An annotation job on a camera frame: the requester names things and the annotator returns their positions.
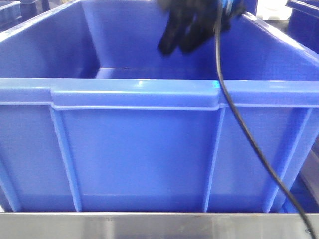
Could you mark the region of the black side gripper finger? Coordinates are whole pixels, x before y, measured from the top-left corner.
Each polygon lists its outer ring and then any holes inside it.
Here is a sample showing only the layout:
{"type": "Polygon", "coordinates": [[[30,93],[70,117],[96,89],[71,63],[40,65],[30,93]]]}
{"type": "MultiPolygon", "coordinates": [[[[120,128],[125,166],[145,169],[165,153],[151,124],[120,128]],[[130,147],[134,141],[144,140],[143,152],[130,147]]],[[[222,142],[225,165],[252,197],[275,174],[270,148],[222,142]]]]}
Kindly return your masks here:
{"type": "Polygon", "coordinates": [[[214,36],[216,15],[197,15],[179,43],[182,53],[191,53],[214,36]]]}
{"type": "Polygon", "coordinates": [[[158,50],[162,55],[168,56],[177,48],[192,21],[192,12],[169,13],[165,31],[158,43],[158,50]]]}

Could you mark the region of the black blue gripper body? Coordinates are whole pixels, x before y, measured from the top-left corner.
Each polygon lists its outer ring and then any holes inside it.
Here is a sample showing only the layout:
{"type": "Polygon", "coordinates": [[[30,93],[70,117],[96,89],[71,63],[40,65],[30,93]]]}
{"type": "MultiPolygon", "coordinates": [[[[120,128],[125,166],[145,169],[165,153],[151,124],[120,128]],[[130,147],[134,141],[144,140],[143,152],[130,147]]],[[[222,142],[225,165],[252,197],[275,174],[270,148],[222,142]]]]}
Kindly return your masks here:
{"type": "Polygon", "coordinates": [[[190,31],[193,26],[211,31],[221,21],[229,25],[231,18],[245,12],[243,0],[157,0],[168,13],[167,28],[190,31]]]}

